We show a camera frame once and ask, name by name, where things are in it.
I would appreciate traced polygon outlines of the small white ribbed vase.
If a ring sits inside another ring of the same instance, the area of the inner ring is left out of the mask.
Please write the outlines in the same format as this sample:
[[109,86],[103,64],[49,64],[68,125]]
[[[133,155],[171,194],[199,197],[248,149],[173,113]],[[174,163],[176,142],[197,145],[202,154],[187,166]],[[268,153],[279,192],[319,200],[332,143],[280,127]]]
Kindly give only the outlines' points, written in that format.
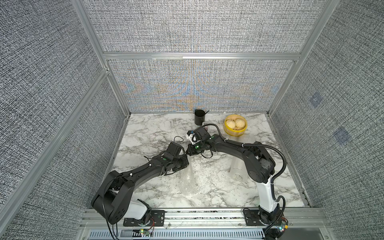
[[183,195],[190,196],[199,192],[193,165],[189,165],[180,173],[180,190]]

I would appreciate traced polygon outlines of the tall white ribbed vase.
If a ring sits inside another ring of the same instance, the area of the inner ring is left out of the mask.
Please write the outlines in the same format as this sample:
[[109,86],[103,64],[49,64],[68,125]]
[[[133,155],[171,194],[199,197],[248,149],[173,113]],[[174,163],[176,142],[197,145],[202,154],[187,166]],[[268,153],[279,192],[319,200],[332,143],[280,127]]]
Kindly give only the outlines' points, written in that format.
[[246,183],[248,180],[248,173],[246,165],[243,160],[232,157],[231,167],[230,167],[230,177],[234,181],[241,183]]

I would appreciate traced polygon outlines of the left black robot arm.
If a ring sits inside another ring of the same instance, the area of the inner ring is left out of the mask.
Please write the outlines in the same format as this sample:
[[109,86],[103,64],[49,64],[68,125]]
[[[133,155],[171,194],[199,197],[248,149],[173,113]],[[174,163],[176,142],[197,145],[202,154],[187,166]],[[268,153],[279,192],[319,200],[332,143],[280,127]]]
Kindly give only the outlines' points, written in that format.
[[138,187],[153,178],[165,176],[168,172],[178,172],[189,165],[185,149],[176,142],[149,161],[130,171],[111,171],[91,201],[91,207],[111,224],[121,219],[134,219],[146,225],[151,218],[152,208],[142,200],[133,200]]

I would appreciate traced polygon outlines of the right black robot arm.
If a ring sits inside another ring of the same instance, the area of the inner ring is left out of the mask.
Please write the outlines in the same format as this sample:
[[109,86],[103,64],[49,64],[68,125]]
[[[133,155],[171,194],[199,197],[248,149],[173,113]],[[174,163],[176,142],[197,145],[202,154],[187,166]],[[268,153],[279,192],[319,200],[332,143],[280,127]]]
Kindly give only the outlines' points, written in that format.
[[280,207],[280,196],[276,198],[274,181],[287,167],[287,160],[283,153],[275,147],[260,142],[240,143],[225,138],[221,132],[210,135],[206,127],[218,127],[206,124],[188,131],[189,139],[187,154],[195,156],[205,151],[225,153],[242,160],[249,177],[257,183],[259,192],[259,219],[265,226],[275,224],[282,216],[285,207]]

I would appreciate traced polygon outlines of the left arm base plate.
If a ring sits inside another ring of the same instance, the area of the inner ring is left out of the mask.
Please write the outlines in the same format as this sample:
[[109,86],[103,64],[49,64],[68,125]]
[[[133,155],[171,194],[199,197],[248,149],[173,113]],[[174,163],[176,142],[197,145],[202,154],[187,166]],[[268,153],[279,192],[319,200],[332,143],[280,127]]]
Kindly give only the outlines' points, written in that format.
[[164,210],[151,210],[146,213],[141,219],[133,219],[133,218],[124,218],[123,226],[124,227],[163,227],[165,221],[165,213]]

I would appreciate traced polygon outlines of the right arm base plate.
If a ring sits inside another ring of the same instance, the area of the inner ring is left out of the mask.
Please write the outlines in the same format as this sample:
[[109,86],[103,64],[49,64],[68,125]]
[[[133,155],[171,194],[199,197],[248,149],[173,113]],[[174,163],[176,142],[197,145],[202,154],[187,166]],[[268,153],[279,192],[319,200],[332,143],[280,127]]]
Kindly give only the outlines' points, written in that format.
[[268,226],[271,223],[270,215],[265,210],[243,209],[247,226]]

